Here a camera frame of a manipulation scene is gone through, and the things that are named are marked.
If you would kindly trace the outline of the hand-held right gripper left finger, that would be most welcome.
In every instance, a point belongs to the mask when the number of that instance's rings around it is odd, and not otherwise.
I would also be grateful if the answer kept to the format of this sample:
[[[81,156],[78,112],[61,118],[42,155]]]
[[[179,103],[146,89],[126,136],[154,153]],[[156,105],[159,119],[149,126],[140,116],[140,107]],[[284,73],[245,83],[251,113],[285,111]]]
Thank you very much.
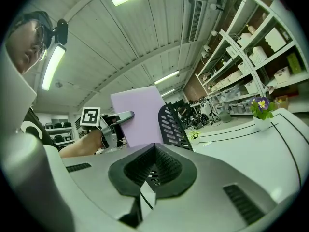
[[[156,193],[146,180],[154,169],[155,145],[99,155],[66,158],[64,165],[93,209],[85,205],[92,228],[156,228]]]

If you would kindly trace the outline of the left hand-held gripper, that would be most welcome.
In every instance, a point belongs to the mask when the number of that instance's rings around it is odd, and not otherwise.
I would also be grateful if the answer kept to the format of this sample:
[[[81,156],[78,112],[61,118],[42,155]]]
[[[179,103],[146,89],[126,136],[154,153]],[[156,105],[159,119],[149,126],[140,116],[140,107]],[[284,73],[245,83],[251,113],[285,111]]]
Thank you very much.
[[[134,117],[133,111],[126,111],[114,114],[114,124],[121,124]],[[102,115],[98,107],[84,107],[80,118],[80,126],[87,133],[100,131],[100,141],[103,149],[112,149],[117,147],[117,135],[105,119],[108,116]]]

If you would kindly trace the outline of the black wire rack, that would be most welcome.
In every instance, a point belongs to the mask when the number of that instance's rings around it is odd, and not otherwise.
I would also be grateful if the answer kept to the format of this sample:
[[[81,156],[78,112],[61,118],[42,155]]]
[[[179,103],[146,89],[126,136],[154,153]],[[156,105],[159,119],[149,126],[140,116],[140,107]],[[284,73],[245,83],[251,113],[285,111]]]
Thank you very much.
[[[158,123],[163,143],[193,151],[185,133],[184,125],[171,103],[166,103],[160,108]]]

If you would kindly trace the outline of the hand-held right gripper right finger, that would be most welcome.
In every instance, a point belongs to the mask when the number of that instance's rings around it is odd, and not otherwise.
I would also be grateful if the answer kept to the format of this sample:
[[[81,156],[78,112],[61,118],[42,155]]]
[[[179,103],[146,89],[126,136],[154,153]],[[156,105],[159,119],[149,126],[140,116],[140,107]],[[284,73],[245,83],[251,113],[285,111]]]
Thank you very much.
[[[193,185],[181,196],[159,199],[141,224],[141,232],[264,232],[277,203],[259,184],[228,163],[193,151],[173,152],[197,168]],[[228,190],[239,188],[260,211],[238,210]]]

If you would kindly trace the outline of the green box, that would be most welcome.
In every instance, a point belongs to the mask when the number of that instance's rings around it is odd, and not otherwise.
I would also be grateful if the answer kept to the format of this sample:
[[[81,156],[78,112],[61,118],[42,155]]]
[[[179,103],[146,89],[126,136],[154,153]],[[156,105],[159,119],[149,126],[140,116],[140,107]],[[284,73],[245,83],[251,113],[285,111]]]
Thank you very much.
[[[290,66],[293,74],[298,74],[298,73],[302,72],[300,63],[299,63],[295,53],[289,54],[287,56],[287,61],[289,63],[289,66]]]

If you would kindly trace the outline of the small green potted plant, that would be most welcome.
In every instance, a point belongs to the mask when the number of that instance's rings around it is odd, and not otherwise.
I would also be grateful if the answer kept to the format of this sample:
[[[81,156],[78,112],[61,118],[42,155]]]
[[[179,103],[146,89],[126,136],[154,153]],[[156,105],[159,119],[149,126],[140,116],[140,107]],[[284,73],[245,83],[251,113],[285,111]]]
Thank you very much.
[[[191,144],[197,145],[197,144],[200,143],[200,134],[201,134],[201,132],[199,132],[199,131],[191,131],[189,133]]]

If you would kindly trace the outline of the purple flower in white pot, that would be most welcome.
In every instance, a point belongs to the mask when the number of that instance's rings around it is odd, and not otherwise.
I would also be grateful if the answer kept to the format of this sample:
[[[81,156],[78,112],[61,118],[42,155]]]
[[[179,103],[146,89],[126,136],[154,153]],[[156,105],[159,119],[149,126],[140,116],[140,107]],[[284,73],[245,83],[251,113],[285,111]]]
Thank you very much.
[[[271,127],[271,120],[273,118],[272,112],[275,108],[274,102],[271,102],[266,97],[253,97],[249,105],[256,127],[260,131],[265,131]]]

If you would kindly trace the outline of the white table with black lines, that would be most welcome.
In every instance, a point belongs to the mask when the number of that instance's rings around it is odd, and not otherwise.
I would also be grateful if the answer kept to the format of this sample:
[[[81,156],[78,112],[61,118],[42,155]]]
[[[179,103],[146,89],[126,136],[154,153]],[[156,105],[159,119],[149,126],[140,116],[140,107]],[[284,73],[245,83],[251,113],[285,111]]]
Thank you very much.
[[[277,203],[298,193],[309,176],[309,118],[285,109],[273,112],[271,127],[248,122],[200,134],[199,154],[222,160],[259,184]]]

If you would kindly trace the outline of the clear-framed glasses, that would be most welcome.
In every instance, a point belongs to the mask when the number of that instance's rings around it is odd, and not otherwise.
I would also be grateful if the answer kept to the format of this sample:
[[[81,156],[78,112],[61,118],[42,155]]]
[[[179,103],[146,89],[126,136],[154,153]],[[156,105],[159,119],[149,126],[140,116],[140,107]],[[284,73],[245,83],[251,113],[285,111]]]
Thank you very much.
[[[42,61],[47,55],[47,45],[49,35],[45,30],[45,26],[38,25],[35,29],[34,49],[37,61]]]

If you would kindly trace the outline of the pale purple plate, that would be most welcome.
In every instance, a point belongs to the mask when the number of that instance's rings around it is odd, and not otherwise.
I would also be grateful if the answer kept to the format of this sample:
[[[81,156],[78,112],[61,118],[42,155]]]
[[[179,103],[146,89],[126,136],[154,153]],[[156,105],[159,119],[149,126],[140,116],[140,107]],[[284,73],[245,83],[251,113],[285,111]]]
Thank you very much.
[[[115,113],[134,113],[120,124],[129,147],[163,142],[158,113],[165,102],[155,86],[114,93],[111,101]]]

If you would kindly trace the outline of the white metal shelving unit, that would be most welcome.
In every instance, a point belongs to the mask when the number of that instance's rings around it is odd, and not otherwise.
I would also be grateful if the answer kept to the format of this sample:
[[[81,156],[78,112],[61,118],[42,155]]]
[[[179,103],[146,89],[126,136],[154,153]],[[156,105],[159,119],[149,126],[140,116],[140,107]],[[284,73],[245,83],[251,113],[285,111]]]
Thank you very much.
[[[219,43],[196,74],[220,103],[266,94],[309,112],[309,43],[283,0],[234,0]]]

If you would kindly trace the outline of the person's left forearm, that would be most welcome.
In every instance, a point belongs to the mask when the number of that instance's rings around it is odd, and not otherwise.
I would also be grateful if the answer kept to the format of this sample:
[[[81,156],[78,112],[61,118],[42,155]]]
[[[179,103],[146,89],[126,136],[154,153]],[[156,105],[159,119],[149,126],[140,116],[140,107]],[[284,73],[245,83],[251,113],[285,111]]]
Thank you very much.
[[[102,148],[102,132],[98,129],[92,130],[73,144],[61,149],[61,158],[80,157],[94,155]]]

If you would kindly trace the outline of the black shirt with white print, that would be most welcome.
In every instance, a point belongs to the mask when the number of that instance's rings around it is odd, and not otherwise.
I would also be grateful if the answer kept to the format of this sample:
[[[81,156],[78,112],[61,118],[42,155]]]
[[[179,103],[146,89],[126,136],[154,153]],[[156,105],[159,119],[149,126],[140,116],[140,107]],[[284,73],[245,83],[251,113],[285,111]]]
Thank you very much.
[[[33,112],[32,108],[29,108],[23,120],[21,131],[35,136],[43,145],[53,146],[60,151],[59,147],[51,139],[50,135]]]

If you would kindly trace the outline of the low white shelf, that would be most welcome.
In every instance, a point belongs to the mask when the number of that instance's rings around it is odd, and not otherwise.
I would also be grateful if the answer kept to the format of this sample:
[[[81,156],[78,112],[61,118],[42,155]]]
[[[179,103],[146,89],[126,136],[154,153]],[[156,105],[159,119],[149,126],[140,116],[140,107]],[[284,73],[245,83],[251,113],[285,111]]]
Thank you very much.
[[[45,129],[53,142],[58,146],[66,146],[75,142],[71,123],[46,123]]]

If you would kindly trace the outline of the white ceiling air vent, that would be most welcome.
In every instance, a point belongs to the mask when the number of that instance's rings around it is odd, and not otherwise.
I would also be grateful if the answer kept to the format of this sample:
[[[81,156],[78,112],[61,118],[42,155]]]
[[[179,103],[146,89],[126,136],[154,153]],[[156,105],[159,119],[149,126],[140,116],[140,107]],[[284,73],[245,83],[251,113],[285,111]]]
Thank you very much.
[[[197,40],[197,31],[200,26],[200,19],[202,17],[202,12],[205,9],[205,1],[204,0],[195,0],[194,9],[192,13],[191,27],[188,36],[189,42],[194,42]]]

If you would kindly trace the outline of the pile of black equipment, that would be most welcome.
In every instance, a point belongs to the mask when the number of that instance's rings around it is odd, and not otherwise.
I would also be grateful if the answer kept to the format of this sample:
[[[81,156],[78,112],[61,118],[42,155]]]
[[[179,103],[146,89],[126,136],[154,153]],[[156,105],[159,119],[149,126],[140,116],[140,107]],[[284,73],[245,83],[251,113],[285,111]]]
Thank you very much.
[[[206,125],[214,126],[221,120],[210,100],[206,98],[196,104],[185,103],[176,111],[185,129],[200,129]]]

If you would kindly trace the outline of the group of clear plastic bins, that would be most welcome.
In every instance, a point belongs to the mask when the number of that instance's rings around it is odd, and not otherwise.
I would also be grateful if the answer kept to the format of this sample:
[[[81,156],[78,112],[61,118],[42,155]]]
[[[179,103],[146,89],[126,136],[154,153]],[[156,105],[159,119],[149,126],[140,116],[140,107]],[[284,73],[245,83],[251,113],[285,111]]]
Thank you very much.
[[[250,98],[245,85],[233,86],[211,97],[211,102],[214,105],[218,114],[227,112],[229,114],[244,113],[245,108],[242,104],[246,98]]]

